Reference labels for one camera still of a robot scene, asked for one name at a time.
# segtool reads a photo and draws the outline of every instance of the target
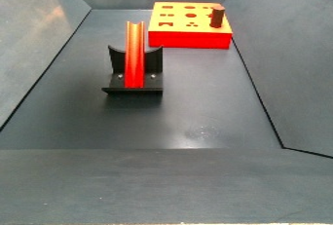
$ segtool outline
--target dark red peg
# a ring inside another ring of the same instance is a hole
[[[224,12],[223,6],[220,6],[220,5],[214,6],[211,27],[214,27],[214,28],[222,27],[223,12]]]

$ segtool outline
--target gray floor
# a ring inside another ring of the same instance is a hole
[[[0,149],[279,148],[240,58],[164,49],[164,94],[111,95],[107,46],[150,11],[92,11],[0,134]]]
[[[1,223],[333,220],[330,159],[287,150],[0,152]]]

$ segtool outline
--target red block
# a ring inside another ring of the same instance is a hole
[[[218,3],[156,2],[148,27],[151,47],[228,49],[232,31],[226,16],[211,27]]]

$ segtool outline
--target red board with holes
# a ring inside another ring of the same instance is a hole
[[[232,31],[226,16],[222,27],[210,26],[218,3],[156,2],[148,27],[151,47],[228,49]]]

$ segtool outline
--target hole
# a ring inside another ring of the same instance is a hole
[[[194,22],[190,22],[188,24],[186,24],[186,26],[198,26],[198,24],[195,24]]]
[[[195,15],[195,14],[192,14],[192,13],[188,13],[188,14],[186,14],[184,16],[186,16],[187,18],[190,18],[190,19],[191,19],[191,18],[194,18],[196,15]]]
[[[159,26],[172,26],[172,22],[159,22]]]

